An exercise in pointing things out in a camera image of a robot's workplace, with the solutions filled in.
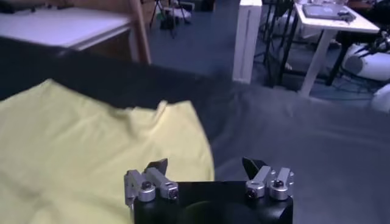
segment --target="dark gray cloth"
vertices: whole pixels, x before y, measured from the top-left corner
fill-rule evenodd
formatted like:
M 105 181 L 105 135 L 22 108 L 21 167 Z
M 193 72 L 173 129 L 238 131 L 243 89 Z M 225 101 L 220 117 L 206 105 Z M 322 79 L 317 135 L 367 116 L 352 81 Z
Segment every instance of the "dark gray cloth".
M 47 78 L 115 107 L 192 101 L 217 180 L 245 180 L 242 156 L 293 169 L 295 223 L 390 223 L 387 114 L 0 39 L 0 100 Z

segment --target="bolt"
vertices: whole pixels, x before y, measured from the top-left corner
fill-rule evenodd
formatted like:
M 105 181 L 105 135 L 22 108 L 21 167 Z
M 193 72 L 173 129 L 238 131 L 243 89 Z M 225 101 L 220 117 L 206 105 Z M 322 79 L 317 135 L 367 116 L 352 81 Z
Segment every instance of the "bolt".
M 248 199 L 255 199 L 255 198 L 257 198 L 257 194 L 254 190 L 249 190 L 246 192 L 246 197 Z
M 151 188 L 151 186 L 152 186 L 152 183 L 150 181 L 144 181 L 144 182 L 142 182 L 141 189 L 147 190 L 147 189 Z
M 178 197 L 178 192 L 177 192 L 177 190 L 171 190 L 171 191 L 169 191 L 168 197 L 169 197 L 169 199 L 171 199 L 171 200 L 176 200 L 177 197 Z
M 285 184 L 281 180 L 274 181 L 274 187 L 283 187 Z

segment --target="laptop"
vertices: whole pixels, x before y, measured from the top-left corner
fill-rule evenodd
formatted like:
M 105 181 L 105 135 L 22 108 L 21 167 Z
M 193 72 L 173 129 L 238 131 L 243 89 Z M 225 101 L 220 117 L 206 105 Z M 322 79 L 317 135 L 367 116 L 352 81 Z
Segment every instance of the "laptop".
M 343 5 L 305 4 L 302 6 L 302 9 L 307 18 L 331 19 L 331 20 L 341 20 L 341 21 L 345 21 L 346 19 L 352 21 L 356 18 L 356 16 L 349 13 L 349 11 Z

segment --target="yellow cloth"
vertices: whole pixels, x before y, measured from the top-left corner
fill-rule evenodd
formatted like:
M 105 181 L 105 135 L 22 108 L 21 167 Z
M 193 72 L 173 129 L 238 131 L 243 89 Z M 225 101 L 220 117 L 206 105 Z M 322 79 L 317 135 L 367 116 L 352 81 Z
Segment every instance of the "yellow cloth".
M 120 110 L 47 80 L 0 102 L 0 223 L 130 223 L 125 172 L 163 158 L 174 181 L 214 178 L 189 102 Z

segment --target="white table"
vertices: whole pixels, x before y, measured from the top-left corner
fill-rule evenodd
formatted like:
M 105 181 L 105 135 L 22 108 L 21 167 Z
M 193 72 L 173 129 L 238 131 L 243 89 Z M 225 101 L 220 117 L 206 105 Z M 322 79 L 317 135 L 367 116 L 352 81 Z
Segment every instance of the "white table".
M 306 97 L 310 94 L 314 81 L 316 80 L 321 66 L 324 64 L 330 41 L 337 31 L 377 33 L 379 28 L 348 7 L 346 7 L 346 9 L 356 16 L 356 19 L 350 23 L 329 19 L 306 18 L 302 10 L 302 5 L 295 3 L 294 6 L 303 26 L 319 28 L 324 31 L 299 92 L 301 96 Z
M 0 37 L 81 51 L 130 30 L 131 21 L 120 13 L 79 8 L 0 13 Z M 132 50 L 137 48 L 133 36 L 130 33 Z M 131 52 L 137 59 L 136 51 Z

